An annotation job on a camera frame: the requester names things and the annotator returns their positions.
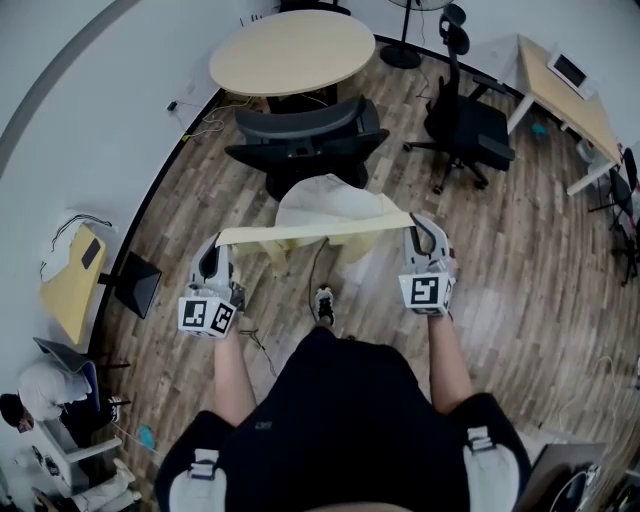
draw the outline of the foot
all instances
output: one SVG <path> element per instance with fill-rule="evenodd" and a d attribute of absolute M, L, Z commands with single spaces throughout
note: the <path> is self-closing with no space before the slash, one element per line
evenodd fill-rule
<path fill-rule="evenodd" d="M 316 291 L 316 315 L 318 315 L 318 320 L 328 320 L 331 326 L 336 321 L 333 315 L 333 293 L 331 293 L 331 288 L 326 285 Z"/>
<path fill-rule="evenodd" d="M 124 462 L 122 462 L 118 458 L 115 458 L 113 459 L 113 463 L 116 466 L 116 472 L 122 475 L 128 483 L 135 482 L 136 480 L 135 475 L 131 472 L 131 470 L 127 467 L 127 465 Z"/>

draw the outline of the white shirt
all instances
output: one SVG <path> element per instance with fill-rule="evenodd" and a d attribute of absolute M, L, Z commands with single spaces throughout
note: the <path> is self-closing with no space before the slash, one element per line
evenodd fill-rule
<path fill-rule="evenodd" d="M 18 377 L 20 401 L 38 421 L 57 418 L 60 405 L 85 400 L 90 392 L 82 372 L 71 373 L 57 361 L 36 363 Z"/>

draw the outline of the wooden tabletop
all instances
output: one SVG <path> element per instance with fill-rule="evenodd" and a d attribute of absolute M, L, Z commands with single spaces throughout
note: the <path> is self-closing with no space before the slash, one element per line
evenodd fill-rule
<path fill-rule="evenodd" d="M 518 36 L 518 43 L 527 86 L 536 103 L 566 121 L 611 161 L 620 162 L 620 151 L 600 95 L 582 99 L 547 67 L 548 51 L 522 35 Z"/>
<path fill-rule="evenodd" d="M 262 18 L 218 47 L 209 64 L 224 89 L 245 96 L 313 91 L 354 75 L 375 50 L 360 21 L 329 11 L 291 11 Z"/>
<path fill-rule="evenodd" d="M 82 257 L 94 240 L 100 244 L 100 249 L 85 269 Z M 71 242 L 69 264 L 53 279 L 40 285 L 40 299 L 44 309 L 55 317 L 76 345 L 84 339 L 91 296 L 106 257 L 105 243 L 83 224 Z"/>

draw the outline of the black office chair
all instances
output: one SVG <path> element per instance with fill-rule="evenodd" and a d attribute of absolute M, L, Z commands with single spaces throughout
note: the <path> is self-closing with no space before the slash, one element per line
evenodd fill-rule
<path fill-rule="evenodd" d="M 433 188 L 436 194 L 442 193 L 454 166 L 466 165 L 477 178 L 476 188 L 483 189 L 489 181 L 476 167 L 477 162 L 506 171 L 515 158 L 515 152 L 509 147 L 507 117 L 500 110 L 478 101 L 487 89 L 506 93 L 504 86 L 491 78 L 474 76 L 478 87 L 471 96 L 458 94 L 460 66 L 457 56 L 469 51 L 469 37 L 462 29 L 466 17 L 465 12 L 454 4 L 447 5 L 440 16 L 440 36 L 449 50 L 450 77 L 446 85 L 443 77 L 439 78 L 438 99 L 433 107 L 431 102 L 427 103 L 424 127 L 435 142 L 405 142 L 403 146 L 405 151 L 422 148 L 449 153 L 442 183 Z"/>
<path fill-rule="evenodd" d="M 364 96 L 299 114 L 236 109 L 236 122 L 247 144 L 225 151 L 265 172 L 267 191 L 278 201 L 299 181 L 330 173 L 364 188 L 369 179 L 364 162 L 389 136 Z"/>
<path fill-rule="evenodd" d="M 613 199 L 613 202 L 609 204 L 603 204 L 601 206 L 598 206 L 597 208 L 591 208 L 589 210 L 589 213 L 597 212 L 598 210 L 604 210 L 605 208 L 611 208 L 612 206 L 617 205 L 618 208 L 620 208 L 620 211 L 613 219 L 613 223 L 609 227 L 609 230 L 613 229 L 613 227 L 618 223 L 622 212 L 626 213 L 629 217 L 633 217 L 633 203 L 631 201 L 631 195 L 633 194 L 633 191 L 638 184 L 638 169 L 636 167 L 636 161 L 633 158 L 633 152 L 631 151 L 631 149 L 627 148 L 624 150 L 623 161 L 624 166 L 627 170 L 628 181 L 625 181 L 624 178 L 620 176 L 619 165 L 616 165 L 615 167 L 609 169 L 609 181 L 611 183 L 611 186 L 609 188 L 607 196 L 611 195 L 611 199 Z"/>
<path fill-rule="evenodd" d="M 319 11 L 331 11 L 351 16 L 351 11 L 337 5 L 336 3 L 328 4 L 318 2 L 318 0 L 282 0 L 280 3 L 280 12 L 299 11 L 303 9 L 316 9 Z"/>
<path fill-rule="evenodd" d="M 638 244 L 638 233 L 640 233 L 640 219 L 636 223 L 636 239 L 629 238 L 623 231 L 624 236 L 624 249 L 613 249 L 611 254 L 614 256 L 626 256 L 627 257 L 627 272 L 622 281 L 622 286 L 625 286 L 629 279 L 632 277 L 638 277 L 638 261 L 640 261 L 640 244 Z"/>

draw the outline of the wire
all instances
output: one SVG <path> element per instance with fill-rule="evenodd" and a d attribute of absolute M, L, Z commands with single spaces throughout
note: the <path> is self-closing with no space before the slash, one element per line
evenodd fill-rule
<path fill-rule="evenodd" d="M 235 107 L 245 107 L 249 104 L 249 102 L 252 100 L 253 96 L 249 96 L 249 98 L 247 98 L 247 101 L 245 101 L 244 103 L 234 103 L 233 105 L 225 105 L 223 107 L 216 107 L 214 108 L 211 112 L 209 112 L 206 116 L 204 116 L 202 118 L 202 122 L 206 123 L 206 124 L 217 124 L 218 126 L 216 128 L 210 128 L 207 130 L 202 130 L 199 131 L 198 133 L 193 133 L 191 135 L 189 134 L 185 134 L 182 137 L 182 140 L 184 142 L 188 141 L 190 138 L 192 137 L 197 137 L 198 135 L 202 135 L 203 133 L 210 133 L 210 132 L 221 132 L 222 130 L 224 130 L 225 124 L 224 121 L 222 119 L 213 119 L 211 118 L 211 116 L 217 112 L 218 110 L 222 110 L 223 108 L 235 108 Z M 179 103 L 181 105 L 189 105 L 191 107 L 198 107 L 198 108 L 204 108 L 200 105 L 195 105 L 193 103 L 185 103 L 184 101 L 176 101 L 176 103 Z M 182 121 L 180 120 L 180 117 L 175 116 L 178 119 L 178 122 L 180 123 L 180 128 L 182 128 L 182 132 L 186 132 L 187 130 L 185 129 L 184 125 L 182 124 Z"/>
<path fill-rule="evenodd" d="M 308 289 L 309 289 L 309 311 L 311 311 L 311 316 L 313 317 L 314 321 L 318 321 L 318 319 L 316 318 L 316 313 L 313 310 L 313 306 L 311 305 L 311 282 L 313 281 L 313 272 L 316 269 L 316 263 L 318 261 L 318 256 L 320 256 L 320 253 L 322 252 L 322 249 L 324 249 L 324 246 L 327 243 L 327 240 L 329 240 L 328 238 L 325 238 L 324 241 L 322 242 L 322 245 L 320 246 L 320 249 L 318 249 L 318 252 L 316 252 L 315 257 L 313 258 L 313 265 L 311 265 L 311 272 L 309 273 L 309 284 L 308 284 Z"/>
<path fill-rule="evenodd" d="M 269 357 L 269 353 L 267 352 L 267 349 L 264 347 L 264 345 L 262 343 L 260 343 L 260 340 L 258 339 L 258 336 L 256 336 L 256 333 L 258 332 L 258 329 L 240 330 L 238 332 L 240 334 L 242 334 L 243 336 L 249 336 L 249 338 L 251 338 L 256 343 L 256 345 L 258 345 L 260 347 L 260 349 L 264 352 L 264 355 L 267 358 L 267 361 L 269 361 L 269 370 L 271 370 L 271 375 L 273 375 L 277 379 L 278 378 L 278 372 L 276 371 L 276 367 L 273 365 L 273 361 Z"/>
<path fill-rule="evenodd" d="M 125 436 L 128 436 L 130 439 L 133 439 L 134 442 L 138 443 L 140 446 L 142 446 L 143 448 L 146 448 L 147 450 L 149 450 L 150 452 L 155 453 L 156 455 L 159 455 L 160 457 L 164 458 L 164 455 L 162 455 L 160 452 L 155 451 L 153 448 L 151 448 L 150 446 L 147 446 L 146 444 L 142 444 L 140 441 L 138 441 L 135 437 L 133 437 L 131 434 L 129 434 L 129 432 L 127 432 L 126 430 L 121 429 L 118 425 L 116 425 L 113 421 L 111 422 L 111 424 L 116 427 L 120 432 L 122 432 Z"/>
<path fill-rule="evenodd" d="M 327 105 L 324 101 L 319 100 L 318 98 L 313 98 L 311 96 L 307 96 L 306 94 L 300 94 L 300 96 L 307 98 L 308 100 L 313 100 L 313 101 L 317 101 L 318 103 L 322 103 L 325 107 L 328 107 L 329 105 Z"/>
<path fill-rule="evenodd" d="M 564 485 L 562 486 L 562 489 L 560 489 L 560 492 L 559 492 L 558 494 L 556 494 L 556 497 L 555 497 L 555 499 L 553 500 L 553 503 L 551 504 L 551 508 L 549 509 L 549 512 L 553 512 L 553 507 L 555 507 L 555 506 L 556 506 L 556 503 L 558 502 L 558 498 L 560 498 L 560 496 L 562 495 L 562 493 L 564 492 L 564 490 L 565 490 L 567 487 L 569 487 L 569 484 L 570 484 L 571 482 L 573 482 L 576 478 L 578 478 L 579 476 L 582 476 L 582 475 L 587 476 L 587 472 L 586 472 L 586 471 L 579 471 L 578 473 L 576 473 L 575 475 L 573 475 L 573 476 L 569 479 L 569 481 L 568 481 L 566 484 L 564 484 Z"/>

